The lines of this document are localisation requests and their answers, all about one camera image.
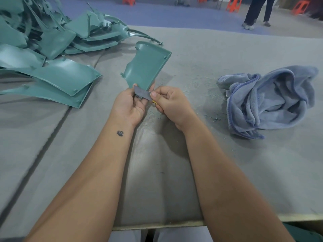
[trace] shoe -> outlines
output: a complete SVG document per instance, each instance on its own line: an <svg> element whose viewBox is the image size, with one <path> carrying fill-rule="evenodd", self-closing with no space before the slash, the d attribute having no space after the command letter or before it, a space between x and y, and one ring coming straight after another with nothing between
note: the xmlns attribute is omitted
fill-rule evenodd
<svg viewBox="0 0 323 242"><path fill-rule="evenodd" d="M252 31L255 27L254 27L253 25L246 25L244 28L245 28L246 30L250 30L250 31Z"/></svg>

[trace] person's right arm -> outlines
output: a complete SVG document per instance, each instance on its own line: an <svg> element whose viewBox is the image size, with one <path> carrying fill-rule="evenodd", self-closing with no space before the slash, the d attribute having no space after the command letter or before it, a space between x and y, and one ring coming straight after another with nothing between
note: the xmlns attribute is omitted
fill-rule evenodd
<svg viewBox="0 0 323 242"><path fill-rule="evenodd" d="M178 88L151 93L183 131L205 223L214 241L294 241L244 173L222 151Z"/></svg>

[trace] blue floor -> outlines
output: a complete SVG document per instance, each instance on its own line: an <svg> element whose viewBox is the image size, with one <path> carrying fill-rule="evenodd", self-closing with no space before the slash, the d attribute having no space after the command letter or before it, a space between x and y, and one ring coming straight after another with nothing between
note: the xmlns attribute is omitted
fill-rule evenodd
<svg viewBox="0 0 323 242"><path fill-rule="evenodd" d="M116 3L113 0L61 0L63 12L73 19L88 9L87 1L92 7L116 16L128 25L250 33L241 27L243 19L237 13L226 12L225 7L222 7L222 10L217 10L140 3L140 1L135 6L129 6ZM252 33L269 35L269 32L262 27L257 27Z"/></svg>

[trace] microfiber towel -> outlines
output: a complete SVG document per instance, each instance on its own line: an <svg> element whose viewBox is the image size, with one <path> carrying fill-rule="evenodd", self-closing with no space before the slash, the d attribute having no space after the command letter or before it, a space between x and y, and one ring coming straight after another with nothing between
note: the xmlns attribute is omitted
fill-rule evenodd
<svg viewBox="0 0 323 242"><path fill-rule="evenodd" d="M288 66L268 74L233 74L219 78L227 90L230 132L248 139L264 138L257 129L295 126L314 106L311 81L318 74L312 66Z"/></svg>

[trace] person's left arm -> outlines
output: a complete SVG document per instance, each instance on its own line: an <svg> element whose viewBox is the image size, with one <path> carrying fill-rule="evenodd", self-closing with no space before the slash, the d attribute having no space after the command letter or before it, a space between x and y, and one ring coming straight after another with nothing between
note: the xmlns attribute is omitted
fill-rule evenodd
<svg viewBox="0 0 323 242"><path fill-rule="evenodd" d="M26 242L107 242L135 126L147 100L121 92L93 147L34 225Z"/></svg>

